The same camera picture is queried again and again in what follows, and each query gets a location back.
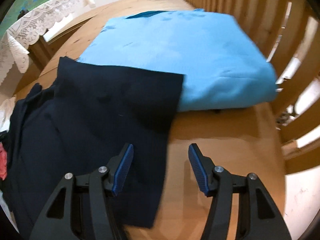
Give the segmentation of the dark navy sweatshirt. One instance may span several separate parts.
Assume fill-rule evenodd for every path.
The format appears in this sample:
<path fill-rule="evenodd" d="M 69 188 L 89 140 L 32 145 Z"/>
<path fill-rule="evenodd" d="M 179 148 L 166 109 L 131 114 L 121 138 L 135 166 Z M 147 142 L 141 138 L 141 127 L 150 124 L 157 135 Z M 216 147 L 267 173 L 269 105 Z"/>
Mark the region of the dark navy sweatshirt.
<path fill-rule="evenodd" d="M 4 199 L 23 238 L 66 173 L 88 174 L 133 146 L 118 222 L 153 226 L 161 200 L 167 142 L 183 75 L 96 66 L 62 57 L 47 89 L 35 84 L 10 118 Z"/>

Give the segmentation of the folded light blue garment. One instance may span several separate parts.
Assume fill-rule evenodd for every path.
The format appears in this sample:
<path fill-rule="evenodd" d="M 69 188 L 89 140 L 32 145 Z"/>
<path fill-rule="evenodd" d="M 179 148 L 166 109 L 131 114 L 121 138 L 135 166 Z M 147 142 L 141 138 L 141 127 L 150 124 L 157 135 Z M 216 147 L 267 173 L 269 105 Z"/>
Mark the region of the folded light blue garment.
<path fill-rule="evenodd" d="M 112 18 L 79 62 L 182 74 L 182 112 L 246 108 L 277 96 L 274 68 L 236 19 L 201 9 Z"/>

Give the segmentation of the pink garment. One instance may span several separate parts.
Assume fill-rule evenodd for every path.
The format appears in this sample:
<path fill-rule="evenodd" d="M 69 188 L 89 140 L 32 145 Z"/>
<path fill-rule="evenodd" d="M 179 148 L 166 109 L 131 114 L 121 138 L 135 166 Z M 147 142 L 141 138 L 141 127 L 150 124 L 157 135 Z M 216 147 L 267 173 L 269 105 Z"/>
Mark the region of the pink garment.
<path fill-rule="evenodd" d="M 7 152 L 0 143 L 0 179 L 4 180 L 7 177 Z"/>

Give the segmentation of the white garment pile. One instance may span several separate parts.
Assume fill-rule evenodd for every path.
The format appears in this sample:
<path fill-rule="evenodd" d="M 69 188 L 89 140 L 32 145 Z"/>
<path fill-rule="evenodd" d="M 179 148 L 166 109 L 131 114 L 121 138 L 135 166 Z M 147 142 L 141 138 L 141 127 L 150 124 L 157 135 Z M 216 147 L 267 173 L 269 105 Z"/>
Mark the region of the white garment pile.
<path fill-rule="evenodd" d="M 7 131 L 9 129 L 10 117 L 15 107 L 15 103 L 16 103 L 16 97 L 14 96 L 12 98 L 5 99 L 1 104 L 1 132 Z M 3 198 L 2 191 L 1 191 L 1 208 L 4 211 L 5 215 L 7 216 L 10 223 L 12 224 L 12 226 L 15 228 L 16 231 L 18 231 L 15 218 L 12 215 L 12 213 L 9 211 L 8 205 L 6 204 Z"/>

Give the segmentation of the white lace tablecloth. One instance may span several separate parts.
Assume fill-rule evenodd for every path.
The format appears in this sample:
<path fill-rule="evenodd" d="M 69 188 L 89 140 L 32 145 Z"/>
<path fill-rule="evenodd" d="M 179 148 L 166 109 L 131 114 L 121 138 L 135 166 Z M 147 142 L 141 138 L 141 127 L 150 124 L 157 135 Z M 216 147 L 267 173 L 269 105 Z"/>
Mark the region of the white lace tablecloth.
<path fill-rule="evenodd" d="M 13 64 L 24 74 L 29 67 L 28 47 L 35 44 L 56 22 L 86 6 L 94 8 L 95 1 L 49 0 L 13 23 L 1 39 L 1 82 Z"/>

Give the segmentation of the wooden slatted railing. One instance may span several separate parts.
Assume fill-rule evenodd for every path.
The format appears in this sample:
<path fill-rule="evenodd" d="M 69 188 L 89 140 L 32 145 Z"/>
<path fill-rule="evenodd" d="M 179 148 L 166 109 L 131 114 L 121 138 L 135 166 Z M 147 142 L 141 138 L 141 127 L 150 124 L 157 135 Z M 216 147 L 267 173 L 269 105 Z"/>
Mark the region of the wooden slatted railing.
<path fill-rule="evenodd" d="M 313 0 L 185 0 L 196 8 L 233 15 L 277 75 L 294 57 L 300 65 L 271 103 L 275 117 L 294 106 L 319 74 L 319 6 Z"/>

